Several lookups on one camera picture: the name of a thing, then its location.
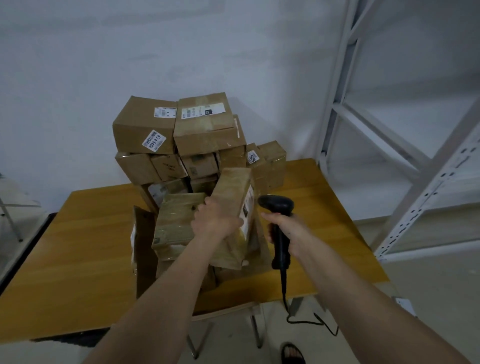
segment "slipper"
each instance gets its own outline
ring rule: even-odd
[[[293,348],[298,351],[301,355],[301,358],[295,356],[285,356],[285,348]],[[305,364],[305,359],[303,358],[303,354],[301,351],[293,345],[291,342],[286,342],[282,345],[282,352],[281,352],[282,364]]]

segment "barcode scanner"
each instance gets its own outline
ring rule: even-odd
[[[278,212],[285,216],[290,216],[294,207],[293,201],[288,197],[278,196],[276,194],[264,194],[260,196],[258,198],[258,204],[273,213]],[[283,304],[288,312],[288,305],[285,295],[287,294],[287,269],[290,266],[290,253],[288,252],[290,239],[276,224],[272,225],[272,230],[270,233],[275,247],[275,257],[272,260],[272,269],[280,270]]]

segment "forearm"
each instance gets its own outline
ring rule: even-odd
[[[310,237],[297,258],[360,362],[468,362],[433,330],[358,276],[322,241]]]
[[[195,237],[100,341],[86,363],[176,363],[218,239]]]

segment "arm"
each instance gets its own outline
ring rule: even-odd
[[[84,363],[176,363],[208,262],[223,238],[242,223],[240,218],[222,214],[219,205],[207,197],[192,221],[194,239]]]
[[[359,277],[297,219],[262,216],[290,238],[290,254],[312,279],[361,363],[468,363],[428,326]]]

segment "table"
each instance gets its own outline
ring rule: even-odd
[[[294,212],[362,277],[388,281],[313,159],[287,163],[283,187]],[[131,184],[72,192],[0,296],[0,342],[107,328],[134,303],[132,206],[146,205]],[[288,297],[316,293],[295,259]],[[278,271],[235,279],[199,296],[196,312],[281,299]]]

